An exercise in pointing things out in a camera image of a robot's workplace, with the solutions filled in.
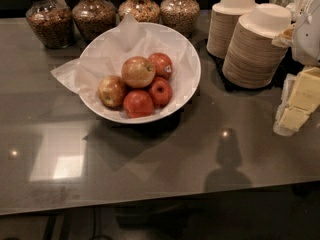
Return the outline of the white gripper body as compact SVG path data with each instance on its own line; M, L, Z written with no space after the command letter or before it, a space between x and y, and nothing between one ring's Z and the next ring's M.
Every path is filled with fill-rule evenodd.
M303 65L320 65L320 0L309 0L296 21L292 56Z

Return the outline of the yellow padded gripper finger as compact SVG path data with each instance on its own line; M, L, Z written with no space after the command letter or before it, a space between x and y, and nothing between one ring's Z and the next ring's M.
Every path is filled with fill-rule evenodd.
M273 130L292 136L320 106L320 68L306 66L297 75L288 74L275 116Z

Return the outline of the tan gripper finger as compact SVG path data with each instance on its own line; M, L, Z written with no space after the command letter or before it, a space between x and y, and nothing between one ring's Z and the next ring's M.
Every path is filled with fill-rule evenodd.
M273 38L272 44L280 48L291 47L293 44L294 29L295 29L295 25L291 24L288 28L286 28L280 34L278 34Z

